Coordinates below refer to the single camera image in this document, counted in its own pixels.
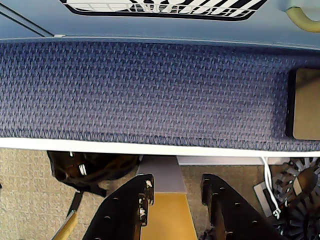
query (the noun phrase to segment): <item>carpeted floor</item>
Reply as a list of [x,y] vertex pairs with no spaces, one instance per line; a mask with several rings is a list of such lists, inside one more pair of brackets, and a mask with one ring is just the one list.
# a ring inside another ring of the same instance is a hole
[[[187,198],[197,234],[208,226],[208,213],[201,204],[203,173],[214,173],[239,191],[259,212],[253,185],[263,180],[262,166],[183,166]],[[102,185],[115,189],[135,175]],[[64,221],[74,189],[51,176],[45,151],[0,149],[0,239],[50,239]],[[78,224],[69,239],[82,239],[102,197],[85,193],[78,210]]]

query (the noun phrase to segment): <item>black and white graphic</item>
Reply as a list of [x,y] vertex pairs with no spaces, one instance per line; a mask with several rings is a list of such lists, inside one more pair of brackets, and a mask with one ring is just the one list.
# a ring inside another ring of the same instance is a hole
[[80,15],[248,19],[267,0],[60,0]]

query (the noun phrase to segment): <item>small rectangular panel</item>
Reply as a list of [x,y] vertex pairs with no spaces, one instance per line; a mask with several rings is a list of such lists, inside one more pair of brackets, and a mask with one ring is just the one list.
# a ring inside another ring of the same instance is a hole
[[320,140],[320,70],[299,68],[295,79],[293,137]]

